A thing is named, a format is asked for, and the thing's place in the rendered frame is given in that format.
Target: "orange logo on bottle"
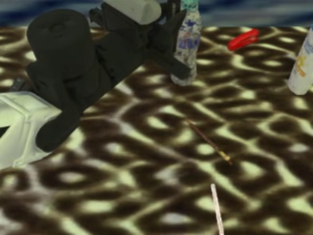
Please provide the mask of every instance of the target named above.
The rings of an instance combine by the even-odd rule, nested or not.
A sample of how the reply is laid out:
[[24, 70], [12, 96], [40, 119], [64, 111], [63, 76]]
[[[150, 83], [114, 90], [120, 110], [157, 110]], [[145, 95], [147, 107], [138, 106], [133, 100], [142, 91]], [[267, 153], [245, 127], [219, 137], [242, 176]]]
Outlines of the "orange logo on bottle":
[[305, 56], [299, 56], [298, 59], [297, 59], [297, 62], [295, 64], [295, 67], [298, 71], [298, 73], [304, 77], [305, 76], [305, 72], [302, 70], [303, 66], [304, 66], [304, 62], [306, 60], [306, 57]]

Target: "white bottle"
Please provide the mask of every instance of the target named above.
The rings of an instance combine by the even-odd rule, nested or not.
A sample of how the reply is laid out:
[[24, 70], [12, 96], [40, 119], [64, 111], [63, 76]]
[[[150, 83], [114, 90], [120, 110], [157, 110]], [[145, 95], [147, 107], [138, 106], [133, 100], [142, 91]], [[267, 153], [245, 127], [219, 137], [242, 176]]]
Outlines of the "white bottle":
[[306, 94], [313, 84], [313, 26], [301, 47], [289, 80], [289, 89], [296, 95]]

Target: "patterned tablecloth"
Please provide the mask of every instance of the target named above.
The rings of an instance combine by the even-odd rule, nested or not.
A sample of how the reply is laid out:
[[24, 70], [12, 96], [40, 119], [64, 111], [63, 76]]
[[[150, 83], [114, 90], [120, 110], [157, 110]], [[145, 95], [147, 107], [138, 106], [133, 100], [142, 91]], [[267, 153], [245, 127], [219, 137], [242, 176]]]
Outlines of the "patterned tablecloth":
[[[226, 235], [312, 235], [313, 93], [285, 84], [308, 29], [260, 28], [259, 42], [229, 52], [248, 30], [205, 28], [192, 86], [149, 62], [53, 155], [0, 172], [0, 234], [217, 235], [214, 183]], [[0, 92], [32, 60], [25, 28], [1, 28]]]

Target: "blue wall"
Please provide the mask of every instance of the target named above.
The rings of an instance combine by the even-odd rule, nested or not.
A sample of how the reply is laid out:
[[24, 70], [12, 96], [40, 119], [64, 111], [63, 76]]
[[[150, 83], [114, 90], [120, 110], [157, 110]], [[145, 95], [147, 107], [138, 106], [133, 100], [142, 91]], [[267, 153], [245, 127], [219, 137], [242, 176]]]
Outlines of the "blue wall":
[[[101, 2], [0, 0], [0, 26], [26, 26], [35, 16], [55, 8], [71, 8], [87, 15], [89, 9]], [[200, 0], [200, 11], [204, 26], [309, 26], [313, 23], [313, 0]]]

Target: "brown stick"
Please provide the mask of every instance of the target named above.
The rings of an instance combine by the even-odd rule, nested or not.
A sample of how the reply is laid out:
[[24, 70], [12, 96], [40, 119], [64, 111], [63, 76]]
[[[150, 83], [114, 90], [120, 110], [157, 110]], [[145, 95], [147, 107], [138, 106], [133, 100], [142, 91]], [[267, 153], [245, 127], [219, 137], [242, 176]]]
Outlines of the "brown stick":
[[223, 151], [221, 151], [213, 142], [210, 140], [205, 134], [199, 130], [198, 127], [196, 127], [190, 120], [185, 119], [186, 123], [198, 134], [200, 135], [209, 145], [211, 145], [215, 151], [225, 160], [227, 161], [230, 165], [232, 165], [232, 162], [230, 160], [230, 157], [225, 154]]

